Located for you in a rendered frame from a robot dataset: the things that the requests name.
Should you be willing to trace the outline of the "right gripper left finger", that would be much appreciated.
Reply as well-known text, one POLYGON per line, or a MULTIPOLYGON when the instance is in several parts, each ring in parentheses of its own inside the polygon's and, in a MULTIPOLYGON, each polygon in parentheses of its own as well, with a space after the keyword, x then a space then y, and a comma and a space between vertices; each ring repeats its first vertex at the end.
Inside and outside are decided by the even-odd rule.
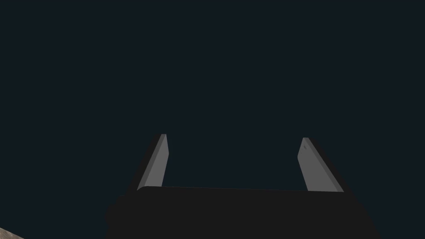
POLYGON ((166 134, 156 134, 151 140, 141 163, 128 187, 128 195, 142 187, 161 187, 169 160, 169 144, 166 134))

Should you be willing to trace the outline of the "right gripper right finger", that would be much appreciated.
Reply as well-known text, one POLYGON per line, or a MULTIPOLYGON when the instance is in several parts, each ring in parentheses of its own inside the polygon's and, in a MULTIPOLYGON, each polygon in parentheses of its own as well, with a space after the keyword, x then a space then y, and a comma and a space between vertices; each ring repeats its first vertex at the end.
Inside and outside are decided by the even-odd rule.
POLYGON ((314 138, 302 138, 297 159, 308 191, 352 192, 314 138))

